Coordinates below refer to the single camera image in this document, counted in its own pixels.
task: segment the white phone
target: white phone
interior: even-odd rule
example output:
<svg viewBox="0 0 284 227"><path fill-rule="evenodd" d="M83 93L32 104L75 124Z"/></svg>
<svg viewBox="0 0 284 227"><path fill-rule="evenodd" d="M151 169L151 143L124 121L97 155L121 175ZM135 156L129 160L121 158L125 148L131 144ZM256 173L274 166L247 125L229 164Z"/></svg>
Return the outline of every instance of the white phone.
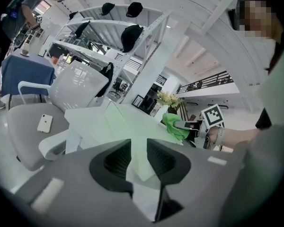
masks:
<svg viewBox="0 0 284 227"><path fill-rule="evenodd" d="M52 121L52 116L43 114L38 124L37 131L42 133L49 133L49 131L51 130Z"/></svg>

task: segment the green cloth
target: green cloth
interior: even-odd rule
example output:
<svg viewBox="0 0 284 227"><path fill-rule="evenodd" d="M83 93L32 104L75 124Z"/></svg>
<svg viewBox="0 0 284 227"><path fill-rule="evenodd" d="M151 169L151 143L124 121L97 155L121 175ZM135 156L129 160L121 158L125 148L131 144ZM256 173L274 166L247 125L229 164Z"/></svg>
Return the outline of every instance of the green cloth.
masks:
<svg viewBox="0 0 284 227"><path fill-rule="evenodd" d="M163 123L167 127L167 132L174 135L178 140L186 139L190 130L183 130L174 127L174 122L182 121L179 115L173 113L165 113L163 115Z"/></svg>

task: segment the railing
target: railing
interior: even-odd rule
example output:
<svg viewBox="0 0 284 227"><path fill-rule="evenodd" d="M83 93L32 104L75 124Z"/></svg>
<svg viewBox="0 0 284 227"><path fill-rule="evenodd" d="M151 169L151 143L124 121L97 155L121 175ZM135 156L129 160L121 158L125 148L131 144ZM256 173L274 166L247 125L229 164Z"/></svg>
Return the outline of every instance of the railing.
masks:
<svg viewBox="0 0 284 227"><path fill-rule="evenodd" d="M159 84L161 84L163 86L165 84L166 80L167 80L167 78L165 78L161 75L158 75L156 82L158 82Z"/></svg>
<svg viewBox="0 0 284 227"><path fill-rule="evenodd" d="M187 114L185 102L182 102L180 104L179 110L180 110L180 114L181 114L182 120L183 121L188 121L189 117L188 117L188 114Z"/></svg>
<svg viewBox="0 0 284 227"><path fill-rule="evenodd" d="M206 88L206 87L214 87L214 86L232 83L232 82L233 82L233 79L231 78L230 74L228 74L227 71L223 71L213 76L196 81L194 83L182 86L177 90L177 93L185 93L185 92L195 91L195 90Z"/></svg>
<svg viewBox="0 0 284 227"><path fill-rule="evenodd" d="M123 57L123 55L118 53L115 60L121 61L122 57ZM141 68L141 64L132 60L132 59L129 59L128 62L126 63L126 65L131 67L131 68L134 68L137 71L140 71L140 68ZM158 75L156 82L158 82L159 84L161 84L163 86L165 84L166 80L167 80L167 78L165 78L164 76Z"/></svg>
<svg viewBox="0 0 284 227"><path fill-rule="evenodd" d="M121 61L121 60L122 60L122 57L123 57L123 55L118 54L118 55L116 56L115 60ZM131 67L131 68L134 68L135 70L140 70L140 68L141 68L141 64L138 63L138 62L136 62L136 61L134 61L134 60L132 60L132 59L129 59L129 60L128 60L128 62L126 63L126 66L129 66L129 67Z"/></svg>

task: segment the desk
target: desk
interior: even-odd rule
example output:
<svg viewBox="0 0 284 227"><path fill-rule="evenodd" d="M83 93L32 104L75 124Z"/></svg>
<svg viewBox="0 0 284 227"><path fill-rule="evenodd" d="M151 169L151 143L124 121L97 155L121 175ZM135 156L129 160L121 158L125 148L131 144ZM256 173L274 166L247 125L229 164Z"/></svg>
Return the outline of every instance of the desk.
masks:
<svg viewBox="0 0 284 227"><path fill-rule="evenodd" d="M126 180L133 184L133 202L153 221L160 197L160 180L148 162L146 139L165 140L179 147L182 142L169 134L165 125L132 105L104 101L101 107L66 110L65 118L70 123L66 154L117 140L132 140L132 160Z"/></svg>
<svg viewBox="0 0 284 227"><path fill-rule="evenodd" d="M182 145L163 124L132 105L111 102L101 107L70 109L65 112L65 118L70 123L66 154L78 148L131 139L131 166L142 182L155 175L147 160L148 138Z"/></svg>
<svg viewBox="0 0 284 227"><path fill-rule="evenodd" d="M51 63L38 55L21 55L21 50L14 51L2 62L2 96L10 94L19 95L18 84L28 81L51 85L54 79L54 68ZM22 94L48 95L47 90L24 87Z"/></svg>

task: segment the balcony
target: balcony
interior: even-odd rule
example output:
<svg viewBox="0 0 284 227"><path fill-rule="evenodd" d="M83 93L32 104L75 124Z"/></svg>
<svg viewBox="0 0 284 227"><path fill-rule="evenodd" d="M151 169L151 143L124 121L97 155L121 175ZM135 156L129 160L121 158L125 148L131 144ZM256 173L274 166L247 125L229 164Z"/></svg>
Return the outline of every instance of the balcony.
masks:
<svg viewBox="0 0 284 227"><path fill-rule="evenodd" d="M179 97L219 96L240 93L227 71L182 86L177 90Z"/></svg>

